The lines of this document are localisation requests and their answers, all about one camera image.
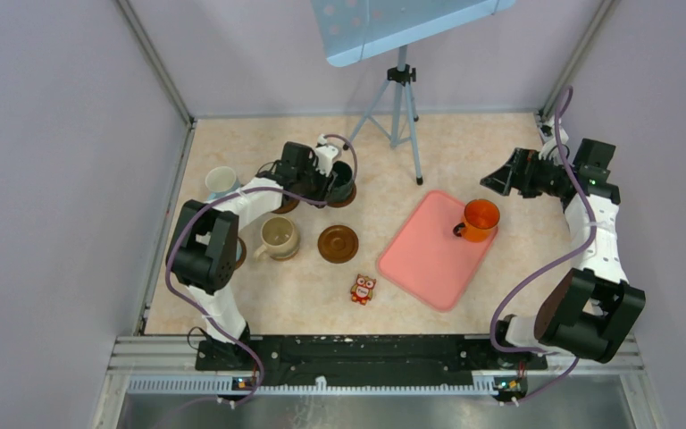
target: mug handle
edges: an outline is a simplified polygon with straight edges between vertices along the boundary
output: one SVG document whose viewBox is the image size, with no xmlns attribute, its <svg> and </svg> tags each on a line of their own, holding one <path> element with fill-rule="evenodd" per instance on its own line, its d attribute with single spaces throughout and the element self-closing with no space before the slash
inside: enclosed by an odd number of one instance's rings
<svg viewBox="0 0 686 429">
<path fill-rule="evenodd" d="M 267 251 L 267 245 L 263 244 L 259 246 L 259 248 L 254 252 L 254 260 L 258 261 L 259 259 L 262 258 L 262 254 Z"/>
<path fill-rule="evenodd" d="M 463 222 L 461 222 L 460 224 L 455 226 L 454 227 L 454 235 L 456 235 L 457 237 L 461 237 L 461 230 L 464 228 L 466 228 L 466 225 L 464 225 Z"/>
</svg>

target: light blue mug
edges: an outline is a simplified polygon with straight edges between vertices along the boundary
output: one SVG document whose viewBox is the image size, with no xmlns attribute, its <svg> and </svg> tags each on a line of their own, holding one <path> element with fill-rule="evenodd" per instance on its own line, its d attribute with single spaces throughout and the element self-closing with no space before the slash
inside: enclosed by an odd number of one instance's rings
<svg viewBox="0 0 686 429">
<path fill-rule="evenodd" d="M 222 198 L 240 188 L 238 175 L 235 174 L 235 170 L 229 167 L 217 167 L 211 170 L 206 175 L 205 184 L 211 192 L 206 201 L 214 201 L 217 198 Z M 238 249 L 236 249 L 235 253 L 235 260 L 237 261 L 240 259 L 241 254 L 240 245 L 238 245 Z"/>
</svg>

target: gray floor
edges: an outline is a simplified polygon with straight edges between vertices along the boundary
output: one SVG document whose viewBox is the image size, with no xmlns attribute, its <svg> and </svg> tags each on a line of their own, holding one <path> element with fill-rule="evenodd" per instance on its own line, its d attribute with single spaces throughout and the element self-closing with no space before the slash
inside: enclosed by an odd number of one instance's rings
<svg viewBox="0 0 686 429">
<path fill-rule="evenodd" d="M 539 385 L 543 379 L 531 380 Z M 195 397 L 130 395 L 120 429 L 150 428 Z M 618 376 L 570 377 L 519 408 L 489 397 L 265 396 L 230 407 L 207 401 L 172 416 L 161 428 L 633 428 Z"/>
</svg>

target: black mounting plate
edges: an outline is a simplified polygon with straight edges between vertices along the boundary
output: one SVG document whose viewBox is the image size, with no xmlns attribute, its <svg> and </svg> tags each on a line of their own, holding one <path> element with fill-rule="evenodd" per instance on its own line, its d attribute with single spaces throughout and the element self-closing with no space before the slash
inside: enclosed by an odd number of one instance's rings
<svg viewBox="0 0 686 429">
<path fill-rule="evenodd" d="M 472 384 L 472 371 L 502 368 L 488 335 L 252 335 L 247 344 L 264 364 L 264 385 L 426 386 Z M 252 371 L 226 367 L 213 343 L 198 345 L 197 371 Z M 527 369 L 546 369 L 546 359 L 515 354 Z"/>
</svg>

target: light blue board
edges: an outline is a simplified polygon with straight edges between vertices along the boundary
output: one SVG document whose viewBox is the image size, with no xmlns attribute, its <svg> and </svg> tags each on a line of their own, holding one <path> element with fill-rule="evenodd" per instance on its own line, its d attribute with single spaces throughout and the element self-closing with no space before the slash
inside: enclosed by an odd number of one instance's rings
<svg viewBox="0 0 686 429">
<path fill-rule="evenodd" d="M 515 0 L 312 0 L 327 61 L 343 67 L 479 20 Z"/>
</svg>

